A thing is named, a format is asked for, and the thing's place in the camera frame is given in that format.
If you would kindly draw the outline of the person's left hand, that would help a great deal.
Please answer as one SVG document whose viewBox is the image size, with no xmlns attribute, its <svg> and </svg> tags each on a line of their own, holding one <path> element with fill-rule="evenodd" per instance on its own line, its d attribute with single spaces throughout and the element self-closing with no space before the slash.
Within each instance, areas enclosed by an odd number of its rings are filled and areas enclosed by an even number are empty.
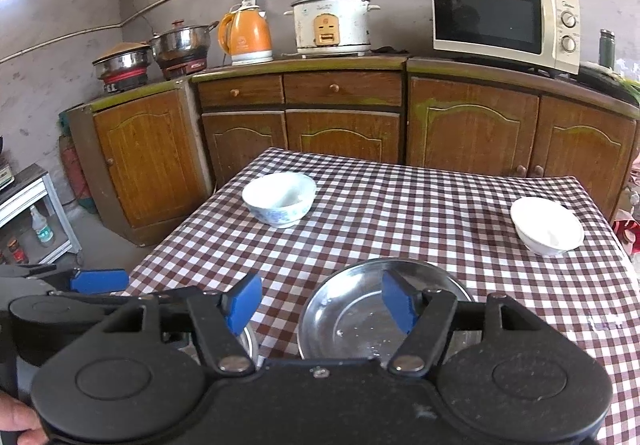
<svg viewBox="0 0 640 445">
<path fill-rule="evenodd" d="M 49 442 L 35 410 L 4 392 L 0 394 L 0 430 L 17 432 L 17 445 L 46 445 Z"/>
</svg>

